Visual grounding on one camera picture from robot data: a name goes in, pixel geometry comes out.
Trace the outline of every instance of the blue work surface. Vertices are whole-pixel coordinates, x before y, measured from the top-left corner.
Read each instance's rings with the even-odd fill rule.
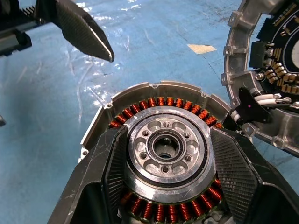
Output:
[[[33,47],[0,59],[0,114],[7,121],[0,128],[0,223],[48,221],[78,163],[81,138],[100,104],[117,92],[175,80],[228,101],[222,51],[240,2],[81,2],[107,34],[113,63],[80,53],[52,24],[28,32]],[[217,50],[197,55],[188,44]],[[256,146],[299,192],[299,160],[258,140]]]

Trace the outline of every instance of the central bore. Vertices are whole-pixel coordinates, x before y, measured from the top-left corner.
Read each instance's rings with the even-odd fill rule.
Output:
[[[178,143],[171,136],[161,137],[156,140],[154,151],[162,159],[171,159],[179,151]]]

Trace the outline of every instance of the white cable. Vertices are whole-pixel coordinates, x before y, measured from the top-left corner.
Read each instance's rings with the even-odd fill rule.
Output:
[[[259,105],[276,104],[276,99],[263,99],[257,102]]]
[[[233,119],[234,119],[234,121],[235,121],[235,122],[237,122],[237,120],[238,120],[239,118],[240,118],[240,115],[239,115],[239,114],[237,114],[237,115],[235,115],[235,116],[234,116],[234,118],[233,118]]]
[[[273,98],[274,98],[273,94],[264,94],[264,95],[261,95],[261,96],[254,97],[254,99],[256,101],[264,100],[264,99],[273,99]]]
[[[232,118],[234,118],[234,116],[235,116],[235,115],[237,115],[237,114],[238,114],[238,112],[237,112],[237,111],[233,111],[233,112],[231,113],[231,115],[230,115],[230,116],[231,116]]]

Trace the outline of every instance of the copper coil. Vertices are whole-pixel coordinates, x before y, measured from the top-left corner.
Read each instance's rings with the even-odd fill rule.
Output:
[[[177,223],[178,222],[178,215],[176,211],[176,207],[174,205],[169,205],[169,222],[170,223]]]
[[[218,188],[221,189],[221,184],[220,184],[220,180],[219,180],[219,179],[216,179],[216,180],[214,181],[214,185],[216,185]]]
[[[142,212],[141,218],[150,220],[152,214],[153,214],[153,204],[151,202],[148,202]]]
[[[123,116],[122,114],[119,114],[116,116],[116,119],[121,122],[122,124],[124,124],[128,119],[126,119],[125,116]]]
[[[217,122],[217,119],[216,119],[216,117],[214,117],[214,116],[211,116],[211,117],[209,117],[209,118],[207,118],[206,120],[205,120],[205,123],[210,127],[210,126],[212,126],[212,125],[214,125],[214,124],[216,124],[216,122]]]
[[[118,127],[118,126],[121,126],[121,123],[115,120],[111,121],[111,123],[109,124],[109,127]]]
[[[131,105],[131,110],[133,111],[133,113],[138,113],[141,111],[137,104]]]
[[[130,200],[132,194],[133,194],[132,192],[128,192],[128,193],[126,193],[126,194],[124,195],[124,197],[122,197],[122,199],[121,199],[121,201],[120,201],[120,204],[121,204],[122,206],[125,206],[126,203]]]
[[[130,118],[130,117],[133,117],[133,113],[131,112],[131,110],[129,108],[126,108],[123,110],[123,114],[127,117],[127,118]]]
[[[172,98],[172,97],[168,97],[168,98],[167,98],[166,105],[167,105],[167,106],[173,106],[173,98]]]
[[[155,222],[160,222],[160,223],[165,222],[164,206],[161,204],[157,205],[157,212],[155,214]]]
[[[182,217],[185,221],[191,220],[192,219],[192,215],[190,214],[189,208],[187,207],[186,204],[182,203],[179,205],[181,208],[181,212],[182,212]]]
[[[142,199],[140,197],[138,197],[136,199],[136,201],[134,201],[134,203],[131,207],[131,212],[136,216],[139,215],[140,208],[141,208],[141,202],[142,202]]]
[[[140,101],[139,106],[142,110],[145,110],[149,107],[148,103],[145,100]]]
[[[200,119],[204,120],[209,116],[209,111],[203,110],[202,112],[200,112],[200,114],[198,116]]]
[[[157,106],[155,98],[149,98],[149,107]]]
[[[203,204],[209,209],[211,210],[213,208],[213,203],[212,201],[206,196],[206,195],[201,195],[199,196],[201,198],[201,201],[203,202]]]
[[[158,97],[157,98],[157,105],[158,106],[164,106],[165,105],[165,99],[164,99],[164,97]]]
[[[208,192],[211,194],[211,196],[216,199],[216,200],[221,200],[222,199],[222,195],[221,192],[219,190],[217,190],[216,188],[214,188],[213,186],[211,186],[208,189]]]
[[[196,104],[193,106],[191,112],[197,115],[200,112],[200,109],[201,109],[201,107]]]
[[[191,107],[192,107],[192,102],[190,102],[190,101],[186,101],[186,102],[184,103],[183,109],[189,111],[189,110],[191,109]]]
[[[205,213],[205,210],[201,207],[201,205],[197,201],[193,200],[191,201],[191,204],[196,214],[196,217],[200,217]]]
[[[177,100],[176,100],[176,107],[180,107],[181,108],[182,106],[183,106],[183,100],[177,98]]]
[[[216,123],[213,125],[213,127],[217,127],[217,128],[224,128],[222,124],[220,123]]]

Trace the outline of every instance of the copper winding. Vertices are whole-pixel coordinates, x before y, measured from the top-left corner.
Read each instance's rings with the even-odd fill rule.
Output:
[[[206,196],[206,195],[200,195],[199,196],[201,198],[201,201],[203,202],[203,204],[209,209],[211,210],[213,208],[213,203],[212,201]]]
[[[141,218],[150,220],[152,214],[153,214],[153,204],[151,202],[147,202],[147,204],[142,212]]]
[[[157,212],[155,214],[155,222],[160,222],[160,223],[165,222],[164,207],[161,204],[157,205]]]
[[[181,108],[183,106],[183,100],[180,98],[177,98],[175,106]]]
[[[211,116],[205,120],[205,123],[210,127],[217,123],[217,119],[214,116]]]
[[[121,123],[115,120],[111,121],[111,123],[109,124],[109,127],[118,127],[118,126],[121,126]]]
[[[193,200],[193,201],[191,201],[191,204],[192,204],[193,210],[196,214],[196,217],[200,217],[205,213],[204,209],[201,207],[201,205],[197,201]]]
[[[182,203],[179,205],[181,208],[181,212],[182,212],[182,218],[185,221],[191,220],[192,216],[190,214],[189,208],[187,207],[187,205],[185,203]]]
[[[141,111],[137,104],[131,105],[131,110],[133,111],[133,113],[138,113]]]
[[[131,212],[136,216],[139,215],[140,208],[141,208],[141,202],[142,202],[142,199],[140,197],[138,197],[131,207]]]
[[[184,103],[183,109],[189,111],[189,110],[191,109],[191,107],[192,107],[192,102],[190,102],[190,101],[187,100],[187,101]]]
[[[168,97],[168,98],[167,98],[166,105],[167,105],[167,106],[173,106],[173,98],[172,98],[172,97]]]
[[[222,124],[220,123],[216,123],[213,125],[213,127],[217,127],[217,128],[224,128]]]
[[[158,106],[164,106],[165,105],[165,99],[164,99],[164,97],[158,97],[157,98],[157,105]]]
[[[221,200],[222,199],[222,195],[221,192],[217,189],[215,189],[213,186],[211,186],[208,189],[208,192],[211,194],[211,196],[216,199],[216,200]]]
[[[191,112],[194,114],[198,114],[200,112],[201,107],[199,105],[194,105],[193,108],[191,109]]]
[[[123,114],[127,117],[127,118],[130,118],[130,117],[133,117],[133,113],[131,112],[131,110],[129,108],[126,108],[123,110]]]
[[[128,119],[125,118],[125,116],[123,116],[122,114],[119,114],[116,116],[116,119],[121,122],[122,124],[124,124]]]
[[[148,103],[145,100],[140,101],[139,105],[142,110],[145,110],[149,107]]]
[[[122,206],[125,206],[126,203],[128,202],[128,200],[131,198],[132,194],[133,194],[132,192],[128,192],[128,193],[126,193],[126,194],[124,195],[124,197],[122,197],[122,199],[121,199],[121,201],[120,201],[120,204],[121,204]]]
[[[214,181],[214,185],[216,185],[218,188],[221,189],[221,184],[220,184],[220,180],[219,180],[219,179],[216,179],[216,180]]]
[[[170,223],[177,223],[178,222],[178,216],[177,211],[174,205],[169,205],[169,222]]]
[[[200,112],[200,114],[198,116],[200,119],[204,120],[209,116],[209,111],[203,110],[202,112]]]
[[[149,107],[157,106],[155,98],[149,98]]]

